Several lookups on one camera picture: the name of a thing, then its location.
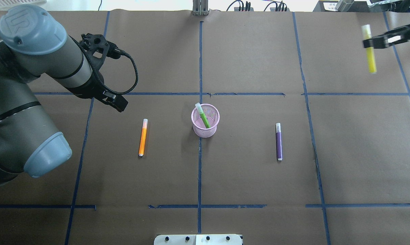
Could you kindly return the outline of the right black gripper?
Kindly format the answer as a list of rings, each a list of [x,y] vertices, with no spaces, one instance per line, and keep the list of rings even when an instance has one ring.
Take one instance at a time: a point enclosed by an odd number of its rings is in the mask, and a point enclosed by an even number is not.
[[[385,49],[394,45],[406,43],[410,40],[410,24],[394,28],[378,37],[362,41],[364,48]]]

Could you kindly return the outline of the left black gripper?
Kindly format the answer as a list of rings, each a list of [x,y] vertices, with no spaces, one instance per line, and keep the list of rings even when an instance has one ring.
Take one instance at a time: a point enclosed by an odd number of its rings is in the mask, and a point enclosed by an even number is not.
[[[104,85],[104,78],[99,71],[97,71],[97,75],[99,80],[92,74],[87,82],[76,88],[68,88],[68,91],[80,99],[97,99],[103,104],[115,108],[120,113],[124,112],[128,101],[123,96],[114,96],[114,98],[112,98],[105,95],[104,93],[107,93],[108,90],[102,86]]]

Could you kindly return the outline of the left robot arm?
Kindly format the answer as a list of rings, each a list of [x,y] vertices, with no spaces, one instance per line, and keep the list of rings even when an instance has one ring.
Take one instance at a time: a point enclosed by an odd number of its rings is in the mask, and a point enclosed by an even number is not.
[[[0,186],[27,173],[38,178],[70,159],[72,150],[29,83],[42,74],[81,99],[96,99],[123,112],[124,94],[138,83],[130,54],[101,34],[82,34],[81,41],[45,9],[15,6],[0,18]],[[117,92],[105,85],[100,68],[107,57],[132,61],[135,81]]]

